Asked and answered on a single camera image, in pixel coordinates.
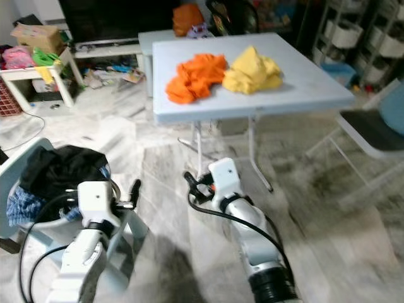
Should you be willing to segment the blue plastic basket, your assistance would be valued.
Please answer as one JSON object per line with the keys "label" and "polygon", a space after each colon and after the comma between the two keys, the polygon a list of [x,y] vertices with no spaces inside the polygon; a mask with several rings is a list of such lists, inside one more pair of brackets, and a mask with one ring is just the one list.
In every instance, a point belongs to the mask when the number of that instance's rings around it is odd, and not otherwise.
{"label": "blue plastic basket", "polygon": [[346,88],[351,85],[352,80],[356,75],[356,71],[351,64],[346,64],[344,62],[323,63],[321,64],[321,69]]}

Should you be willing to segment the white television stand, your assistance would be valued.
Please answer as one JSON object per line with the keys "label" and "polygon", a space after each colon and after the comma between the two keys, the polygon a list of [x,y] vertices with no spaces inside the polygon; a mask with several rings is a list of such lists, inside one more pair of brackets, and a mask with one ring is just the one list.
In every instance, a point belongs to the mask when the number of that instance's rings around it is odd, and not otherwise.
{"label": "white television stand", "polygon": [[75,46],[71,55],[75,59],[96,57],[145,56],[153,52],[150,44],[83,44]]}

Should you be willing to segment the small white table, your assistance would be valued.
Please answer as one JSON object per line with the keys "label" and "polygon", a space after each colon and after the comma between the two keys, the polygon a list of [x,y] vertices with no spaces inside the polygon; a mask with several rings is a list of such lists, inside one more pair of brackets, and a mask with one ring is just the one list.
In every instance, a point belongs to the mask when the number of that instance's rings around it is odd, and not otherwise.
{"label": "small white table", "polygon": [[138,41],[141,47],[143,58],[146,61],[153,59],[153,44],[171,40],[182,40],[186,37],[177,37],[173,30],[158,30],[152,32],[141,32],[138,34]]}

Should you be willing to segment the orange bag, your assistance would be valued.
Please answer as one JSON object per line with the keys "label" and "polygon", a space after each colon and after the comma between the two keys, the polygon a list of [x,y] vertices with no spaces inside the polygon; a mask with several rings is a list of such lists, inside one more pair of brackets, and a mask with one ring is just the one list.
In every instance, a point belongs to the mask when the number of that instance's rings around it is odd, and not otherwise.
{"label": "orange bag", "polygon": [[203,24],[205,18],[199,9],[199,6],[193,3],[182,4],[173,9],[173,32],[176,37],[185,37],[194,26]]}

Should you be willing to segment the white folding table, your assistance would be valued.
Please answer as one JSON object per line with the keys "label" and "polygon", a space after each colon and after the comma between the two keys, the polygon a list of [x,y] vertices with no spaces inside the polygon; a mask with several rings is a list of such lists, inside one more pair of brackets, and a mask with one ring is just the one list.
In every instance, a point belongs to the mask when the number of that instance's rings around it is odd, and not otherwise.
{"label": "white folding table", "polygon": [[[281,69],[283,85],[277,90],[240,95],[222,87],[211,90],[211,97],[193,105],[172,103],[165,92],[170,79],[176,75],[178,64],[190,60],[196,53],[224,55],[233,61],[253,46],[259,54],[273,59]],[[275,33],[235,35],[207,39],[176,39],[154,42],[152,49],[153,115],[158,124],[191,124],[194,138],[186,146],[198,153],[197,170],[204,172],[201,124],[219,119],[248,119],[246,131],[249,143],[248,160],[270,192],[273,187],[257,165],[258,150],[255,124],[263,116],[317,112],[317,110],[346,109],[355,96],[343,84],[325,73],[297,49]]]}

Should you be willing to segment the yellow shirt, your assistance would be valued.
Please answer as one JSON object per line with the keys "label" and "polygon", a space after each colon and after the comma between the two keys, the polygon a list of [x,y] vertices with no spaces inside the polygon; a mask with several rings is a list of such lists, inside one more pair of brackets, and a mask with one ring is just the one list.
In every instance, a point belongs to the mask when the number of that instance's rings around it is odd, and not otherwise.
{"label": "yellow shirt", "polygon": [[263,90],[274,90],[283,85],[282,70],[270,57],[261,55],[249,46],[230,64],[222,86],[229,92],[251,95]]}

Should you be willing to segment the white storage trolley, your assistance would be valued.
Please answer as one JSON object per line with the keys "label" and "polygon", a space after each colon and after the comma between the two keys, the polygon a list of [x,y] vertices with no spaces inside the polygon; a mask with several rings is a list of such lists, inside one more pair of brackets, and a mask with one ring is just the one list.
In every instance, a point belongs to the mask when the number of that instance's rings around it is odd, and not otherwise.
{"label": "white storage trolley", "polygon": [[345,63],[359,43],[366,0],[323,0],[325,9],[318,26],[312,60],[322,64]]}
{"label": "white storage trolley", "polygon": [[404,0],[372,0],[373,10],[356,57],[361,85],[384,85],[404,61]]}

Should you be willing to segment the pink bag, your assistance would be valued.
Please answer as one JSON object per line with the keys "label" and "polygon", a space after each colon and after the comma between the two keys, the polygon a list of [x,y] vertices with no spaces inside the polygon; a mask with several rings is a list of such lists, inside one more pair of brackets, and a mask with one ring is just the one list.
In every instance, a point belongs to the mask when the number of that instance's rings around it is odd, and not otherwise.
{"label": "pink bag", "polygon": [[2,51],[2,69],[24,69],[34,67],[31,52],[22,46],[14,46]]}

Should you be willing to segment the blue plaid cloth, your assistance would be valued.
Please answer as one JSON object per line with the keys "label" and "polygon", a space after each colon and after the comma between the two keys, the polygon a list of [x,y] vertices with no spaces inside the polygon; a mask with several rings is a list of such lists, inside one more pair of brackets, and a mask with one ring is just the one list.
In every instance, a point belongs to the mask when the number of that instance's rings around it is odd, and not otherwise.
{"label": "blue plaid cloth", "polygon": [[9,226],[51,222],[65,219],[69,222],[81,218],[78,208],[77,193],[66,191],[53,198],[41,198],[23,188],[12,191],[6,203],[6,217]]}

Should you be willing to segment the light blue cushion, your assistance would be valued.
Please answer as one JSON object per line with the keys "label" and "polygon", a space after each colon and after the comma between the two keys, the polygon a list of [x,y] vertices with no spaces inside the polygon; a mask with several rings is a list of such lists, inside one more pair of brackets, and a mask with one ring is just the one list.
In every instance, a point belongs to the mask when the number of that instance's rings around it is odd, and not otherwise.
{"label": "light blue cushion", "polygon": [[404,136],[404,81],[381,99],[378,111],[387,127]]}

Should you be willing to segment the brown cardboard box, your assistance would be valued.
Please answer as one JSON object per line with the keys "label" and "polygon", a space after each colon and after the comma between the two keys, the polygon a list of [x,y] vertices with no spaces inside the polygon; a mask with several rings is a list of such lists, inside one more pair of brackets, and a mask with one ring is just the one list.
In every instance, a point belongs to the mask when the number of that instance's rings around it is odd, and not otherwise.
{"label": "brown cardboard box", "polygon": [[11,31],[20,46],[31,50],[38,48],[46,53],[60,55],[64,51],[64,42],[58,27],[52,25],[18,24]]}

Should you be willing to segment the grey folding chair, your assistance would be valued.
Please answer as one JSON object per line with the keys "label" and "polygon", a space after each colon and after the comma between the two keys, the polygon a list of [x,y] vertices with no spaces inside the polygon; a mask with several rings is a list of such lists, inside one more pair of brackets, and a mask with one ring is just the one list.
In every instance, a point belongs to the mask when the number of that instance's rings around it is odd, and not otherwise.
{"label": "grey folding chair", "polygon": [[336,116],[338,127],[308,149],[305,156],[313,156],[326,143],[335,144],[336,136],[345,133],[372,158],[404,158],[404,135],[390,128],[377,109],[382,101],[395,95],[404,97],[404,84],[398,79],[390,81],[360,109],[341,110]]}

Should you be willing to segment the white laundry basket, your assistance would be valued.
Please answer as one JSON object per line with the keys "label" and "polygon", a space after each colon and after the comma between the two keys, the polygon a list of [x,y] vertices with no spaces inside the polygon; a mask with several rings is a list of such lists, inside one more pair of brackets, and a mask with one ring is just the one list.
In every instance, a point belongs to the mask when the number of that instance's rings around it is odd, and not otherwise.
{"label": "white laundry basket", "polygon": [[[25,170],[26,165],[28,165],[28,158],[32,154],[35,147],[41,145],[35,145],[31,150],[23,152],[20,156],[15,158],[9,158],[4,154],[2,156],[1,165],[1,180],[2,180],[2,190],[1,197],[2,201],[5,203],[4,214],[5,214],[5,224],[3,228],[3,234],[6,236],[11,236],[12,233],[16,231],[23,231],[29,228],[31,224],[20,224],[9,226],[8,218],[6,217],[6,203],[8,202],[8,196],[15,189],[18,189],[20,185],[20,179],[22,178],[22,173]],[[47,150],[54,150],[57,148],[49,148],[43,146]],[[110,172],[109,164],[103,170],[109,179],[112,178],[112,173]],[[33,237],[44,244],[66,244],[70,242],[75,234],[81,230],[83,226],[81,225],[81,219],[73,220],[69,222],[65,219],[52,220],[51,222],[38,223],[35,226]]]}

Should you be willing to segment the orange shirt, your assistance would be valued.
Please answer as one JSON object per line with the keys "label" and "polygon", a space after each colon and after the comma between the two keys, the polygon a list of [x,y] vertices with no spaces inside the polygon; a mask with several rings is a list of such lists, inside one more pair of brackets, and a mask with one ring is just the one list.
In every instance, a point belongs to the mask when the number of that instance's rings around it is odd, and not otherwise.
{"label": "orange shirt", "polygon": [[211,86],[221,84],[225,78],[227,61],[224,55],[196,53],[189,61],[176,67],[165,92],[174,104],[193,104],[197,99],[211,95]]}

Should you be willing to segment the black rattan chair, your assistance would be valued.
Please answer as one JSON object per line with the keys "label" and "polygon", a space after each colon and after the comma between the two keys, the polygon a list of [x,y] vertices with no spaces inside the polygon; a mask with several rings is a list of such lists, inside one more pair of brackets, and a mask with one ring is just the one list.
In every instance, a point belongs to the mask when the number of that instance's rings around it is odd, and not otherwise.
{"label": "black rattan chair", "polygon": [[259,17],[248,0],[206,0],[217,37],[259,33]]}

